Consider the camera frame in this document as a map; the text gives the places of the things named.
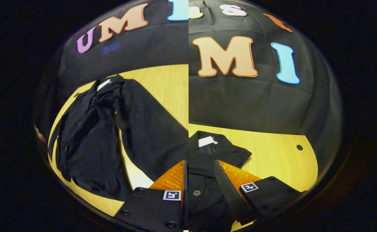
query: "black shirt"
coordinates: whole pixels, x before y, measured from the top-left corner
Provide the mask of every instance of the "black shirt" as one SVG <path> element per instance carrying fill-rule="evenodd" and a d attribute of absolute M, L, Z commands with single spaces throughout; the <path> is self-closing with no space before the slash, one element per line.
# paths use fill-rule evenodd
<path fill-rule="evenodd" d="M 198 140 L 214 137 L 218 144 L 199 147 Z M 188 228 L 193 232 L 230 232 L 235 218 L 215 179 L 214 161 L 241 168 L 250 156 L 250 151 L 234 146 L 224 135 L 197 131 L 189 139 L 188 164 Z"/>
<path fill-rule="evenodd" d="M 48 152 L 52 155 L 58 136 L 56 165 L 66 180 L 124 201 L 131 188 L 117 123 L 128 157 L 153 181 L 187 157 L 187 130 L 142 85 L 119 75 L 99 79 L 78 95 L 56 126 Z"/>

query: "white clothing tag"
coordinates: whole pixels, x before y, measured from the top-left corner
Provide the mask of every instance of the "white clothing tag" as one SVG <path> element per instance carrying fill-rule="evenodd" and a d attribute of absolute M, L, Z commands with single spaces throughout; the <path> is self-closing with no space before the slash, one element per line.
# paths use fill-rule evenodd
<path fill-rule="evenodd" d="M 206 138 L 202 138 L 202 139 L 199 139 L 198 140 L 198 147 L 203 147 L 205 145 L 208 145 L 208 144 L 218 144 L 218 142 L 214 141 L 213 138 L 211 136 L 209 137 L 206 137 Z"/>
<path fill-rule="evenodd" d="M 99 91 L 100 88 L 104 87 L 104 86 L 107 85 L 108 83 L 111 83 L 111 79 L 108 79 L 107 81 L 104 81 L 102 84 L 100 84 L 100 85 L 97 87 L 97 91 Z"/>

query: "wooden table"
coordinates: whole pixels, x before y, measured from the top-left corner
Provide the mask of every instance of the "wooden table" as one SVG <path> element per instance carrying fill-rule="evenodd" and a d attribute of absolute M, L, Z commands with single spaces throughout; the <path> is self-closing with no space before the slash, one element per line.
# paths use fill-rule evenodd
<path fill-rule="evenodd" d="M 304 135 L 280 135 L 260 132 L 249 132 L 215 128 L 188 123 L 188 65 L 169 65 L 139 69 L 120 73 L 125 79 L 138 81 L 157 101 L 188 130 L 187 136 L 192 136 L 196 131 L 206 131 L 225 135 L 234 145 L 243 147 L 252 153 L 244 163 L 242 169 L 260 178 L 276 176 L 281 181 L 298 191 L 310 189 L 317 179 L 317 161 L 313 149 Z M 85 92 L 94 82 L 86 84 L 75 91 L 59 112 L 51 133 L 55 129 L 66 109 L 74 102 L 75 95 Z M 131 188 L 148 188 L 153 183 L 141 170 L 129 160 L 121 144 L 121 153 L 130 180 Z M 56 168 L 55 155 L 50 165 L 59 178 L 72 191 L 104 213 L 114 216 L 123 201 L 117 201 L 91 194 L 78 187 L 72 180 L 66 181 L 61 172 Z M 235 222 L 232 231 L 241 228 Z"/>

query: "black cloth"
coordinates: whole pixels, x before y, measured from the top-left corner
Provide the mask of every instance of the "black cloth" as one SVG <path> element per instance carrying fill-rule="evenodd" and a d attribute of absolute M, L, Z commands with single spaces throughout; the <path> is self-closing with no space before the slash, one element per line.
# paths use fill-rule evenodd
<path fill-rule="evenodd" d="M 52 155 L 57 139 L 56 164 L 66 180 L 125 200 L 131 188 L 116 124 L 128 157 L 153 181 L 187 157 L 187 130 L 137 81 L 117 75 L 99 79 L 79 94 L 52 135 L 48 153 Z"/>
<path fill-rule="evenodd" d="M 143 16 L 148 21 L 147 25 L 131 31 L 122 29 L 119 34 L 112 33 L 107 41 L 99 42 L 101 22 L 113 16 L 121 19 L 129 9 L 145 3 L 148 5 L 143 10 Z M 61 56 L 58 79 L 64 94 L 69 97 L 76 86 L 101 76 L 188 63 L 188 20 L 169 21 L 167 17 L 172 13 L 173 3 L 167 0 L 139 0 L 115 7 L 87 23 L 67 40 Z M 91 47 L 81 54 L 77 49 L 77 40 L 85 35 L 83 43 L 86 44 L 87 32 L 93 27 L 96 28 Z"/>
<path fill-rule="evenodd" d="M 228 16 L 220 5 L 241 7 L 247 16 Z M 303 33 L 281 17 L 260 6 L 222 0 L 189 1 L 200 7 L 203 16 L 190 19 L 189 47 L 189 120 L 215 127 L 278 134 L 305 135 L 318 161 L 319 176 L 334 159 L 342 138 L 342 106 L 334 73 L 317 47 Z M 281 20 L 290 33 L 272 19 Z M 245 36 L 250 46 L 256 77 L 240 77 L 230 70 L 223 75 L 203 77 L 196 38 L 212 37 L 226 49 L 231 38 Z M 293 49 L 297 85 L 277 79 L 280 62 L 271 43 Z"/>
<path fill-rule="evenodd" d="M 198 140 L 209 136 L 218 144 L 198 147 Z M 230 232 L 235 218 L 215 179 L 214 161 L 241 168 L 251 152 L 234 146 L 224 135 L 204 131 L 197 131 L 188 142 L 188 228 L 193 232 Z"/>

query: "letter i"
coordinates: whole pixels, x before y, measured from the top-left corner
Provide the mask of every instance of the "letter i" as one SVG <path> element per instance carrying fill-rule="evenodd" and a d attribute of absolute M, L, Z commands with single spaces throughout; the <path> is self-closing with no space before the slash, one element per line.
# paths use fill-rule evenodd
<path fill-rule="evenodd" d="M 272 43 L 271 46 L 277 51 L 280 60 L 280 72 L 277 73 L 277 79 L 289 84 L 299 84 L 300 79 L 297 77 L 296 68 L 294 67 L 293 49 L 279 43 Z"/>

